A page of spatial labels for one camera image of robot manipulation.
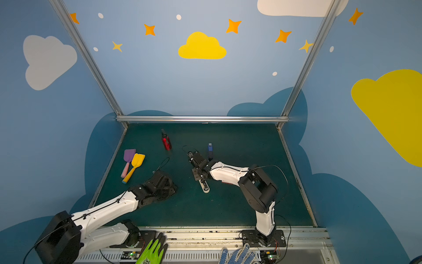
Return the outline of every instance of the star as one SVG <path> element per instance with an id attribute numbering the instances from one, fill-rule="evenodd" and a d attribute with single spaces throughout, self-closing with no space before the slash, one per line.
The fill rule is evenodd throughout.
<path id="1" fill-rule="evenodd" d="M 276 43 L 279 42 L 279 41 L 286 43 L 287 37 L 290 35 L 290 33 L 291 33 L 291 31 L 290 32 L 284 32 L 284 31 L 280 30 L 280 36 L 276 40 Z"/>
<path id="2" fill-rule="evenodd" d="M 313 45 L 313 43 L 309 44 L 308 40 L 305 40 L 305 45 L 303 47 L 301 47 L 299 50 L 304 49 L 304 50 L 306 50 L 306 53 L 308 53 L 308 49 L 312 45 Z"/>
<path id="3" fill-rule="evenodd" d="M 76 19 L 76 13 L 70 14 L 70 17 L 72 18 L 73 22 L 79 24 L 79 21 Z"/>
<path id="4" fill-rule="evenodd" d="M 146 28 L 145 36 L 146 35 L 153 35 L 153 36 L 155 36 L 155 33 L 154 33 L 154 27 L 155 26 L 147 26 L 145 24 L 144 24 L 144 26 Z"/>
<path id="5" fill-rule="evenodd" d="M 114 48 L 113 49 L 118 49 L 120 52 L 122 52 L 122 50 L 120 49 L 120 46 L 123 45 L 123 44 L 117 45 L 116 43 L 114 43 L 114 41 L 113 41 L 113 44 L 114 44 Z"/>
<path id="6" fill-rule="evenodd" d="M 226 33 L 234 32 L 237 34 L 237 29 L 242 21 L 233 22 L 229 19 L 229 28 Z"/>
<path id="7" fill-rule="evenodd" d="M 357 9 L 354 12 L 353 16 L 349 19 L 350 22 L 353 22 L 353 25 L 356 24 L 357 19 L 363 14 L 363 12 L 359 12 Z"/>

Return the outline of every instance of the toy shovel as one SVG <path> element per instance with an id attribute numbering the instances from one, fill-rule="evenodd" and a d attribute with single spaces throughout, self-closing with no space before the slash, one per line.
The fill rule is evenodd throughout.
<path id="1" fill-rule="evenodd" d="M 136 150 L 135 149 L 131 149 L 131 150 L 125 150 L 124 151 L 124 156 L 123 159 L 127 162 L 126 166 L 124 167 L 124 170 L 122 172 L 122 178 L 126 177 L 127 171 L 129 170 L 129 164 L 133 159 L 133 156 L 135 156 Z"/>
<path id="2" fill-rule="evenodd" d="M 145 155 L 144 154 L 138 154 L 138 153 L 136 153 L 135 156 L 133 156 L 133 159 L 132 159 L 132 166 L 133 166 L 133 168 L 130 170 L 130 172 L 123 179 L 122 183 L 124 183 L 124 184 L 127 183 L 127 181 L 130 179 L 130 177 L 132 176 L 132 174 L 135 171 L 135 169 L 138 168 L 142 164 L 142 162 L 143 162 L 144 159 L 145 159 Z"/>

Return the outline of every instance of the dark green mat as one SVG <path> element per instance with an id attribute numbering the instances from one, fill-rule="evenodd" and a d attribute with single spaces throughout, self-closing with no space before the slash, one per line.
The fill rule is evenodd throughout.
<path id="1" fill-rule="evenodd" d="M 171 151 L 166 151 L 161 142 L 162 128 L 170 137 Z M 125 214 L 108 225 L 123 219 L 131 219 L 138 226 L 256 225 L 255 211 L 248 205 L 239 187 L 208 180 L 210 192 L 203 193 L 200 184 L 193 179 L 192 165 L 181 147 L 191 145 L 207 158 L 209 142 L 213 143 L 214 159 L 225 164 L 239 167 L 252 164 L 279 166 L 289 181 L 289 193 L 276 206 L 276 214 L 284 216 L 293 226 L 312 226 L 273 124 L 131 124 L 96 204 L 118 196 L 132 185 L 145 182 L 166 157 L 170 157 L 170 161 L 162 170 L 171 175 L 179 190 L 165 201 Z M 123 154 L 125 149 L 132 148 L 146 157 L 125 185 L 120 177 L 126 164 Z M 278 185 L 278 201 L 286 192 L 285 179 L 275 167 L 264 170 Z M 287 225 L 279 218 L 276 218 L 276 223 Z"/>

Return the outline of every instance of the yellow handle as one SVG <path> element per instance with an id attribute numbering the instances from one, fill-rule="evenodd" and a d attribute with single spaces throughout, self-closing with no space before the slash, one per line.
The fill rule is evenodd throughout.
<path id="1" fill-rule="evenodd" d="M 135 167 L 134 168 L 132 168 L 131 170 L 130 170 L 130 172 L 126 175 L 126 177 L 123 179 L 123 181 L 122 181 L 122 183 L 124 183 L 124 184 L 126 184 L 127 183 L 127 181 L 130 179 L 130 177 L 132 176 L 132 174 L 133 174 L 133 172 L 135 171 Z"/>

